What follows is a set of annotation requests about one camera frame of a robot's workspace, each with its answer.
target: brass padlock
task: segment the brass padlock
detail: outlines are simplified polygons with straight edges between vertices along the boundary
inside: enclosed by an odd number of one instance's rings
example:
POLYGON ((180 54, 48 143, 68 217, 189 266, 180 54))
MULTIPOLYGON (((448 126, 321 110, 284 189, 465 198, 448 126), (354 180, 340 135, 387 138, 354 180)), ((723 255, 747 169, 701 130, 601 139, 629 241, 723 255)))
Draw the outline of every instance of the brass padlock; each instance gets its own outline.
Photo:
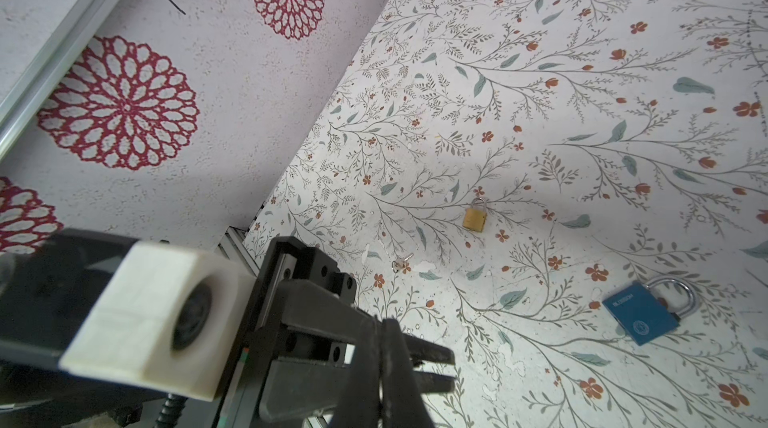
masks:
POLYGON ((464 228, 472 231, 482 231, 485 226, 485 217, 488 215, 488 213, 486 213, 487 208, 488 206, 486 205, 484 198, 478 196, 472 200, 472 204, 469 205, 467 213, 464 215, 464 228), (477 202, 482 202, 482 212, 475 208, 477 202))

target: green leaf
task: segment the green leaf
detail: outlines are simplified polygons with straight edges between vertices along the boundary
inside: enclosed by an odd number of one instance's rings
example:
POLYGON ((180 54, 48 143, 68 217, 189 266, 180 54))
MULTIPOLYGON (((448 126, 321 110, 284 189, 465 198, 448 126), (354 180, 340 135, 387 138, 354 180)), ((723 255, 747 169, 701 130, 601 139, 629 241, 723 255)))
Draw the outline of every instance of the green leaf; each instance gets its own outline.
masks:
POLYGON ((484 268, 485 268, 485 265, 481 266, 477 270, 470 271, 469 273, 467 273, 467 279, 470 281, 477 280, 478 278, 480 278, 480 275, 482 274, 482 271, 484 268))
POLYGON ((424 278, 425 280, 439 280, 442 278, 434 274, 432 270, 429 270, 426 273, 419 273, 418 276, 424 278))
POLYGON ((451 196, 451 203, 453 203, 456 200, 456 194, 458 194, 458 180, 456 180, 456 184, 449 191, 453 193, 453 196, 451 196))
POLYGON ((542 20, 542 24, 543 24, 543 25, 546 25, 546 24, 547 24, 547 23, 549 23, 550 21, 553 21, 555 18, 557 18, 558 16, 560 16, 560 13, 562 13, 562 12, 563 12, 563 11, 562 11, 562 10, 560 10, 560 11, 556 12, 556 13, 555 13, 555 14, 553 14, 553 15, 547 16, 546 18, 544 18, 544 19, 542 20))
POLYGON ((512 346, 512 340, 509 339, 505 332, 499 330, 498 336, 502 338, 502 343, 509 343, 509 346, 512 346))
POLYGON ((763 241, 754 248, 744 248, 742 251, 753 258, 766 260, 768 259, 768 241, 763 241))
POLYGON ((585 139, 589 138, 592 135, 594 135, 594 133, 591 133, 589 135, 571 136, 570 138, 566 138, 566 139, 569 140, 570 142, 580 142, 581 140, 585 140, 585 139))
POLYGON ((475 83, 475 96, 480 94, 484 86, 485 86, 485 77, 483 75, 480 75, 478 82, 475 83))
POLYGON ((521 291, 510 291, 509 293, 502 296, 502 298, 499 300, 499 303, 502 304, 502 309, 510 310, 513 306, 519 303, 520 300, 523 299, 526 291, 528 291, 527 288, 521 291))
POLYGON ((703 83, 699 83, 695 79, 687 78, 683 76, 677 79, 677 83, 672 85, 672 89, 678 93, 709 93, 715 94, 715 89, 711 86, 707 86, 703 83))
POLYGON ((575 220, 571 220, 570 222, 561 222, 563 226, 566 228, 586 228, 592 223, 592 221, 589 219, 588 214, 580 214, 578 218, 575 220))
POLYGON ((674 174, 675 176, 677 176, 681 180, 685 180, 686 182, 701 183, 699 180, 697 180, 693 176, 689 175, 682 168, 676 168, 676 169, 672 170, 672 174, 674 174))
POLYGON ((571 356, 573 358, 576 358, 577 360, 581 360, 585 363, 589 363, 590 365, 595 365, 595 366, 605 366, 610 363, 608 360, 603 360, 602 358, 600 358, 600 356, 593 355, 593 354, 576 353, 574 351, 571 353, 571 356))
POLYGON ((636 162, 634 158, 627 154, 621 159, 621 162, 624 164, 624 166, 627 167, 629 174, 632 176, 636 176, 638 174, 638 162, 636 162))
POLYGON ((517 58, 520 57, 520 53, 517 55, 512 55, 509 58, 504 60, 504 63, 502 63, 502 68, 507 68, 508 66, 511 66, 517 58))
POLYGON ((622 121, 618 125, 614 126, 614 130, 610 133, 610 139, 606 143, 618 142, 624 137, 624 132, 627 131, 627 122, 622 121))
POLYGON ((397 186, 397 182, 382 186, 382 195, 389 193, 395 186, 397 186))
POLYGON ((424 230, 422 230, 422 227, 417 226, 416 231, 418 231, 418 237, 422 240, 424 248, 427 248, 427 237, 424 236, 424 230))

